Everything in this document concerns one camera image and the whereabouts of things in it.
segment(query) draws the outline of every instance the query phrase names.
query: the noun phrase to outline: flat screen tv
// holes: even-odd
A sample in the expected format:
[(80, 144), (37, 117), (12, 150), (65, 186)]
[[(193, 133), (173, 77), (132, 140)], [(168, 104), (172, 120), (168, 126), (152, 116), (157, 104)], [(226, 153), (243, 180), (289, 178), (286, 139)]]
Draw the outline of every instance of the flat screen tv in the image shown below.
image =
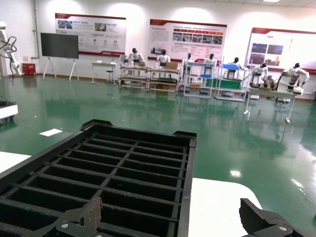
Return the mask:
[(41, 33), (43, 56), (59, 58), (79, 58), (78, 36)]

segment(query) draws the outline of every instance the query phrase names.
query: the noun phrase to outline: green box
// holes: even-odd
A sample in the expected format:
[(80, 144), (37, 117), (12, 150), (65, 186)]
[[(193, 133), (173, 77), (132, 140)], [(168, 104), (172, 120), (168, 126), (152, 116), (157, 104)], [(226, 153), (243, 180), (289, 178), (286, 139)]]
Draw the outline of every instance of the green box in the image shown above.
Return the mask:
[[(210, 86), (211, 79), (206, 80), (206, 86)], [(213, 80), (213, 87), (216, 87), (216, 84), (219, 85), (219, 80), (217, 78), (214, 78)], [(222, 80), (221, 81), (221, 88), (224, 89), (235, 89), (235, 90), (241, 90), (241, 82), (240, 81), (227, 81)]]

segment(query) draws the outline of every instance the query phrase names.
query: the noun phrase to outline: metal screw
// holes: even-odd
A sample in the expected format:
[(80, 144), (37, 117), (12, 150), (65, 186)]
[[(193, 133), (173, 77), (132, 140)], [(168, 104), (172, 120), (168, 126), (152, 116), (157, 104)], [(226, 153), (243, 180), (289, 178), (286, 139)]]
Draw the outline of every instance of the metal screw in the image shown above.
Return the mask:
[(285, 227), (279, 227), (279, 229), (282, 231), (287, 231), (287, 228), (285, 228)]

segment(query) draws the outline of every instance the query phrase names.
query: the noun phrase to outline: wall display board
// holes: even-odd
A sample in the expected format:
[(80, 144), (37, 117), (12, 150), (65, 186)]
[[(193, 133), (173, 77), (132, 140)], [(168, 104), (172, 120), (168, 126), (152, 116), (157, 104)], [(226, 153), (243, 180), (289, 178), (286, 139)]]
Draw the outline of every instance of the wall display board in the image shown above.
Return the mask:
[(188, 53), (196, 62), (211, 53), (220, 61), (226, 29), (227, 25), (151, 19), (148, 59), (156, 60), (165, 49), (174, 62), (181, 62)]
[(125, 54), (126, 18), (56, 13), (55, 25), (56, 33), (78, 35), (80, 54)]
[(316, 32), (253, 28), (247, 65), (263, 62), (271, 71), (283, 71), (300, 63), (301, 68), (316, 75)]

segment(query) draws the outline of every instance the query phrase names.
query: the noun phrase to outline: black plastic crate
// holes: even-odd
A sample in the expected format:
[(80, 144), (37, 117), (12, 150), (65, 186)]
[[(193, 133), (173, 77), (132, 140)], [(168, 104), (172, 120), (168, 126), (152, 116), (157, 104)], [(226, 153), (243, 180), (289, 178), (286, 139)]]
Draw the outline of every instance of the black plastic crate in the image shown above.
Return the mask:
[(102, 199), (97, 229), (114, 237), (188, 236), (196, 134), (92, 120), (0, 174), (0, 236), (20, 237)]

